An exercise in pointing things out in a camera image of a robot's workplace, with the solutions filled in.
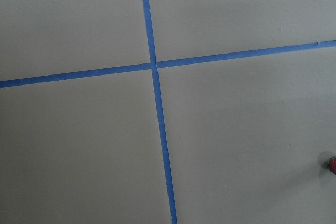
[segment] blue painter's tape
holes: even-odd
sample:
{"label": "blue painter's tape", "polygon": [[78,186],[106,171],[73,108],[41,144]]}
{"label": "blue painter's tape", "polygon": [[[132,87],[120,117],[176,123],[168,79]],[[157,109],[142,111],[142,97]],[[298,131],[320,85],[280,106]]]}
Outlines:
{"label": "blue painter's tape", "polygon": [[150,63],[144,63],[144,64],[137,64],[137,65],[128,65],[128,66],[113,67],[113,68],[102,68],[102,69],[86,70],[86,71],[71,72],[71,73],[58,73],[58,74],[51,74],[48,76],[29,77],[29,78],[22,78],[22,79],[16,79],[16,80],[0,81],[0,88],[36,84],[36,83],[41,83],[41,82],[77,79],[77,78],[92,77],[92,76],[104,76],[107,74],[134,72],[134,71],[149,70],[149,69],[151,69]]}
{"label": "blue painter's tape", "polygon": [[160,140],[161,140],[163,165],[164,165],[164,172],[165,172],[167,192],[168,192],[170,215],[171,215],[172,224],[177,224],[174,188],[173,188],[173,181],[172,181],[172,172],[170,168],[166,128],[165,128],[165,123],[164,123],[159,72],[158,72],[158,67],[156,65],[156,52],[155,52],[155,42],[154,42],[150,2],[149,0],[142,0],[142,3],[143,3],[144,18],[145,18],[145,24],[146,24],[146,30],[147,30],[149,55],[150,55],[150,60],[151,60],[156,112],[158,114],[157,120],[159,122]]}
{"label": "blue painter's tape", "polygon": [[211,62],[211,61],[239,59],[239,58],[246,58],[246,57],[260,56],[260,55],[272,55],[272,54],[279,54],[282,52],[302,51],[302,50],[318,49],[318,48],[325,48],[325,47],[336,47],[336,40],[315,42],[315,43],[295,45],[295,46],[284,46],[284,47],[273,47],[273,48],[249,50],[249,51],[242,51],[242,52],[229,52],[227,54],[208,55],[208,56],[200,56],[200,57],[178,59],[178,60],[159,61],[157,62],[157,67],[158,68],[168,68],[168,67],[176,67],[176,66],[190,65],[190,64],[197,64],[197,63],[204,63],[204,62]]}

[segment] tape strip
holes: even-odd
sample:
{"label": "tape strip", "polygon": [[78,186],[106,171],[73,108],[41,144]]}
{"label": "tape strip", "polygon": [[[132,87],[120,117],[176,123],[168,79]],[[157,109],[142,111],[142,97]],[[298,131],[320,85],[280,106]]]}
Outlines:
{"label": "tape strip", "polygon": [[231,59],[239,59],[239,58],[246,58],[246,57],[252,57],[252,56],[261,56],[261,55],[272,55],[272,54],[280,54],[282,52],[302,51],[302,50],[318,49],[318,48],[325,48],[325,47],[336,47],[336,40],[315,42],[315,43],[295,45],[295,46],[273,47],[273,48],[265,48],[265,49],[257,49],[257,50],[241,51],[241,52],[229,52],[227,54],[208,55],[208,56],[200,56],[200,57],[185,58],[185,59],[178,59],[178,60],[159,61],[157,63],[157,67],[158,68],[168,68],[168,67],[198,64],[198,63],[211,62],[211,61],[231,60]]}
{"label": "tape strip", "polygon": [[144,64],[137,64],[137,65],[128,65],[128,66],[113,67],[113,68],[102,68],[102,69],[78,71],[78,72],[71,72],[71,73],[58,73],[58,74],[51,74],[48,76],[38,76],[38,77],[29,77],[29,78],[15,79],[15,80],[0,81],[0,88],[21,86],[21,85],[28,85],[28,84],[35,84],[35,83],[42,83],[42,82],[77,79],[77,78],[92,77],[92,76],[104,76],[107,74],[134,72],[134,71],[149,70],[149,69],[151,69],[151,65],[149,63],[144,63]]}
{"label": "tape strip", "polygon": [[164,172],[165,172],[167,192],[168,192],[170,215],[171,215],[172,224],[177,224],[175,197],[174,197],[172,173],[170,169],[170,159],[169,159],[169,153],[168,153],[166,128],[165,128],[165,123],[164,123],[160,80],[159,80],[158,68],[156,65],[156,52],[155,52],[155,42],[154,42],[150,2],[149,0],[142,0],[142,3],[143,3],[144,18],[145,18],[145,24],[146,24],[146,30],[147,30],[149,55],[150,55],[150,60],[151,60],[155,103],[156,103],[156,111],[158,114],[157,119],[159,121],[159,131],[160,131],[160,139],[161,139]]}

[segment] red object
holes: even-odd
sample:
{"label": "red object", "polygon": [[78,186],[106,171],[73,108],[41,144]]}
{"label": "red object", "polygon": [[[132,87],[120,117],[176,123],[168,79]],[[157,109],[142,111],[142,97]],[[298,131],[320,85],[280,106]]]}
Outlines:
{"label": "red object", "polygon": [[328,169],[336,175],[336,156],[329,160]]}

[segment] gray surface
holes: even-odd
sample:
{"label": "gray surface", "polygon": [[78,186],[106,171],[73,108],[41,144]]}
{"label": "gray surface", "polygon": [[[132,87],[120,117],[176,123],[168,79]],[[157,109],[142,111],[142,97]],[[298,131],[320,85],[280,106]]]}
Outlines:
{"label": "gray surface", "polygon": [[336,222],[335,55],[159,70],[180,224]]}
{"label": "gray surface", "polygon": [[141,0],[0,0],[0,80],[149,61]]}
{"label": "gray surface", "polygon": [[151,0],[158,60],[336,39],[336,0]]}
{"label": "gray surface", "polygon": [[0,223],[170,223],[150,71],[0,89]]}

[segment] blue tape line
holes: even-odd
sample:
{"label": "blue tape line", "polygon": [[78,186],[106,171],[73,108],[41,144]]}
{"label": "blue tape line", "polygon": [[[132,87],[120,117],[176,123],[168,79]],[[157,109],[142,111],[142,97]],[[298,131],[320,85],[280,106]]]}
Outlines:
{"label": "blue tape line", "polygon": [[150,9],[149,0],[142,0],[142,4],[143,4],[143,10],[144,10],[146,30],[147,30],[149,56],[151,60],[156,112],[158,114],[157,120],[159,122],[160,140],[161,140],[164,172],[165,172],[165,177],[166,177],[170,215],[171,215],[172,224],[177,224],[175,197],[174,197],[174,189],[173,189],[173,181],[172,181],[172,172],[170,169],[170,159],[169,159],[169,153],[168,153],[166,128],[165,128],[165,123],[164,123],[160,80],[159,80],[158,67],[156,65],[156,52],[155,52],[155,42],[154,42],[151,9]]}
{"label": "blue tape line", "polygon": [[128,65],[128,66],[113,67],[113,68],[102,68],[102,69],[78,71],[78,72],[71,72],[71,73],[58,73],[58,74],[51,74],[48,76],[29,77],[29,78],[22,78],[22,79],[16,79],[16,80],[0,81],[0,88],[36,84],[36,83],[41,83],[41,82],[77,79],[77,78],[92,77],[92,76],[104,76],[106,74],[134,72],[134,71],[149,70],[149,69],[151,69],[150,63],[144,63],[144,64],[137,64],[137,65]]}
{"label": "blue tape line", "polygon": [[282,52],[293,52],[293,51],[302,51],[309,49],[318,49],[325,47],[336,47],[336,40],[332,41],[323,41],[323,42],[315,42],[303,45],[295,45],[295,46],[284,46],[284,47],[273,47],[273,48],[265,48],[265,49],[257,49],[257,50],[249,50],[242,52],[229,52],[227,54],[220,55],[208,55],[208,56],[200,56],[186,59],[178,59],[178,60],[166,60],[157,62],[158,68],[168,68],[168,67],[176,67],[182,65],[190,65],[211,61],[219,61],[219,60],[231,60],[231,59],[239,59],[246,58],[252,56],[261,56],[261,55],[272,55],[279,54]]}

